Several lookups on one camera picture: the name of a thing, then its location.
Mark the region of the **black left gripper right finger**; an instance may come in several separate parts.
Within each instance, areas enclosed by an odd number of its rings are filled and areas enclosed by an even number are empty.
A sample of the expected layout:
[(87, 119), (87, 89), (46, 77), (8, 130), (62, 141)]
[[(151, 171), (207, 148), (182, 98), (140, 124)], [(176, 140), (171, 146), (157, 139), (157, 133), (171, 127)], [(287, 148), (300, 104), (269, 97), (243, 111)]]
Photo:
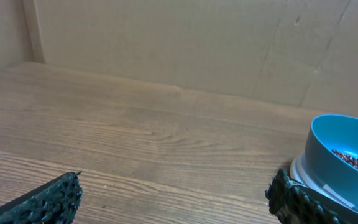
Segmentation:
[(279, 169), (265, 191), (269, 212), (282, 224), (358, 224), (358, 213)]

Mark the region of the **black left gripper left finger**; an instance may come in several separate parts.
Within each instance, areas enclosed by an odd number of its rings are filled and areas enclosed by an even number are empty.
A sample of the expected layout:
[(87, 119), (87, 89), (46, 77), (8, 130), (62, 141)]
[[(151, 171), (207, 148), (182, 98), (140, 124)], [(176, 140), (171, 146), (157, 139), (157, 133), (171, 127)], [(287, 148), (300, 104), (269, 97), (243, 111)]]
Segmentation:
[(79, 175), (67, 172), (0, 206), (0, 224), (73, 223), (83, 196)]

